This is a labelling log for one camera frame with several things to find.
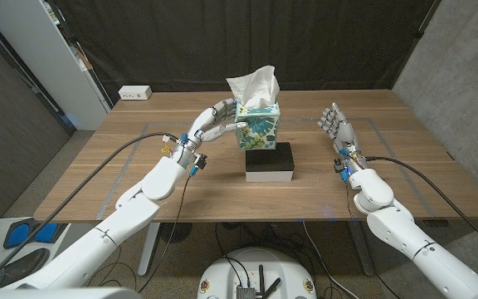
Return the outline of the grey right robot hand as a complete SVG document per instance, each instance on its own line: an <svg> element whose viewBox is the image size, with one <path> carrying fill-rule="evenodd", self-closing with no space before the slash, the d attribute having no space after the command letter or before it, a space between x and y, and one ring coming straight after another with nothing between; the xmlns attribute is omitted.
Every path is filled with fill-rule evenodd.
<svg viewBox="0 0 478 299"><path fill-rule="evenodd" d="M353 126L336 102L323 111L317 125L333 142L335 152L348 170L356 172L368 167Z"/></svg>

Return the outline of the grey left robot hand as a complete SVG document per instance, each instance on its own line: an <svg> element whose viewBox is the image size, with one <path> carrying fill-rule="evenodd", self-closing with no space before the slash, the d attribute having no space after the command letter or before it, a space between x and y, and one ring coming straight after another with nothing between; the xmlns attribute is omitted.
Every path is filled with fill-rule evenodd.
<svg viewBox="0 0 478 299"><path fill-rule="evenodd" d="M195 151L204 143L212 142L227 132L247 127L246 122L235 122L236 101L221 100L204 110L193 122L187 133L182 133L172 159L187 168L194 160Z"/></svg>

